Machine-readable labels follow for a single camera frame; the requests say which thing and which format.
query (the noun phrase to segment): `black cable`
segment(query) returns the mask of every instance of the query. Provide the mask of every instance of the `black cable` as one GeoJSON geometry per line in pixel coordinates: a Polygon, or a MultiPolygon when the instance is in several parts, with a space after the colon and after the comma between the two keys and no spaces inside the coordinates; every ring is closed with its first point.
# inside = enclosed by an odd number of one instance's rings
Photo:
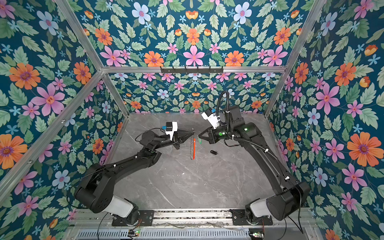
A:
{"type": "Polygon", "coordinates": [[[108,214],[108,213],[106,213],[106,214],[104,215],[104,217],[101,219],[101,221],[100,221],[100,223],[99,223],[99,227],[97,228],[97,239],[98,239],[98,240],[100,240],[100,239],[99,239],[99,228],[100,228],[101,222],[104,220],[104,218],[105,218],[105,216],[106,216],[107,214],[108,214]]]}
{"type": "Polygon", "coordinates": [[[144,132],[140,133],[140,134],[135,138],[135,141],[136,141],[136,142],[140,142],[140,141],[137,140],[137,138],[140,137],[141,135],[143,135],[144,133],[149,132],[150,130],[153,130],[153,129],[160,129],[160,130],[163,130],[162,128],[159,128],[159,127],[154,127],[154,128],[148,129],[147,131],[144,131],[144,132]]]}

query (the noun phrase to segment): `aluminum frame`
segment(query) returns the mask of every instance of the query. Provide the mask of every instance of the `aluminum frame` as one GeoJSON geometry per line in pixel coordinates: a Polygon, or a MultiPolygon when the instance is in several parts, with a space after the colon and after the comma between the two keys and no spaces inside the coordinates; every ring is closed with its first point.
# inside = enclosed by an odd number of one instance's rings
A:
{"type": "Polygon", "coordinates": [[[312,31],[312,28],[317,20],[317,17],[321,13],[321,10],[325,3],[326,3],[326,0],[315,0],[315,2],[313,3],[312,8],[308,13],[307,19],[304,22],[303,29],[301,30],[301,33],[297,38],[297,41],[293,47],[293,50],[289,55],[287,64],[285,65],[286,71],[280,76],[280,79],[276,84],[275,90],[273,91],[272,96],[269,99],[268,108],[264,112],[264,116],[266,118],[268,118],[269,113],[272,111],[273,106],[277,102],[277,99],[279,98],[279,95],[283,90],[284,83],[288,79],[289,74],[291,73],[292,68],[297,61],[297,58],[299,57],[301,49],[304,47],[304,44],[308,38],[308,35],[312,31]]]}
{"type": "Polygon", "coordinates": [[[101,71],[97,71],[87,84],[77,93],[72,101],[64,108],[64,110],[53,120],[48,129],[43,132],[40,137],[32,144],[28,151],[21,157],[13,168],[0,181],[0,205],[8,197],[11,191],[16,187],[29,171],[31,166],[45,151],[46,146],[59,133],[64,123],[69,120],[72,114],[83,103],[88,94],[97,86],[97,83],[103,76],[101,71]]]}

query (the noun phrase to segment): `floral wallpaper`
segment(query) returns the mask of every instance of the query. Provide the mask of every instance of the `floral wallpaper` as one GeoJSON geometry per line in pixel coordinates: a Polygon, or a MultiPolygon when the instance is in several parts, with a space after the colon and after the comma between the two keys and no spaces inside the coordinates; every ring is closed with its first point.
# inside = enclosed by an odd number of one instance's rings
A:
{"type": "Polygon", "coordinates": [[[0,1],[0,57],[1,179],[95,70],[52,1],[0,1]]]}
{"type": "Polygon", "coordinates": [[[384,239],[383,7],[328,1],[269,115],[327,240],[384,239]]]}
{"type": "MultiPolygon", "coordinates": [[[[0,239],[60,240],[81,208],[73,193],[107,161],[124,117],[103,81],[90,92],[0,208],[0,239]]],[[[11,134],[0,139],[9,141],[11,134]]]]}

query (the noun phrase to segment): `light blue flower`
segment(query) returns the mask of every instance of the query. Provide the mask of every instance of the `light blue flower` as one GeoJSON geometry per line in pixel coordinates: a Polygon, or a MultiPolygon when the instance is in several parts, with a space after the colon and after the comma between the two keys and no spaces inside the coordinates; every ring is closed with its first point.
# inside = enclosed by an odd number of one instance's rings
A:
{"type": "Polygon", "coordinates": [[[13,106],[13,109],[10,109],[9,112],[13,113],[13,115],[16,116],[17,114],[20,114],[20,110],[21,108],[17,108],[16,106],[13,106]]]}
{"type": "Polygon", "coordinates": [[[233,8],[232,8],[232,10],[230,12],[228,12],[228,15],[231,16],[231,17],[233,17],[233,15],[235,15],[235,14],[236,14],[236,12],[234,12],[233,8]]]}
{"type": "Polygon", "coordinates": [[[376,57],[376,54],[374,54],[373,56],[372,56],[372,59],[368,59],[368,62],[370,62],[369,63],[369,65],[372,65],[373,63],[374,64],[377,64],[377,60],[379,60],[381,57],[376,57]]]}
{"type": "Polygon", "coordinates": [[[204,17],[205,17],[204,15],[203,15],[203,16],[201,16],[201,15],[200,15],[200,16],[199,16],[199,20],[198,20],[198,21],[199,21],[199,22],[201,22],[201,23],[203,23],[203,21],[205,20],[205,18],[204,18],[204,17]]]}
{"type": "Polygon", "coordinates": [[[40,226],[35,226],[35,230],[32,232],[32,234],[35,234],[36,236],[39,234],[39,232],[41,231],[41,225],[40,226]]]}
{"type": "Polygon", "coordinates": [[[14,125],[13,127],[11,125],[7,125],[7,128],[8,130],[5,131],[5,133],[11,133],[11,135],[13,135],[15,132],[18,132],[19,130],[17,130],[17,125],[14,125]]]}
{"type": "Polygon", "coordinates": [[[85,16],[85,15],[80,15],[80,17],[81,17],[81,20],[83,20],[84,22],[88,22],[89,21],[87,16],[85,16]]]}
{"type": "Polygon", "coordinates": [[[353,126],[352,128],[354,129],[353,132],[357,132],[357,133],[360,133],[360,131],[362,130],[362,127],[359,127],[358,123],[356,124],[356,126],[353,126]]]}
{"type": "Polygon", "coordinates": [[[42,180],[41,178],[39,178],[39,180],[36,180],[35,183],[36,183],[36,187],[40,187],[41,184],[43,183],[44,180],[42,180]]]}
{"type": "Polygon", "coordinates": [[[184,23],[184,22],[187,21],[187,20],[185,19],[185,16],[184,16],[184,15],[180,15],[180,19],[179,19],[179,21],[181,21],[182,23],[184,23]]]}
{"type": "Polygon", "coordinates": [[[150,9],[148,14],[151,15],[151,17],[154,17],[156,12],[150,9]]]}
{"type": "Polygon", "coordinates": [[[13,50],[11,49],[11,45],[4,45],[4,43],[1,44],[3,46],[3,52],[7,52],[8,54],[11,54],[11,52],[13,52],[13,50]]]}

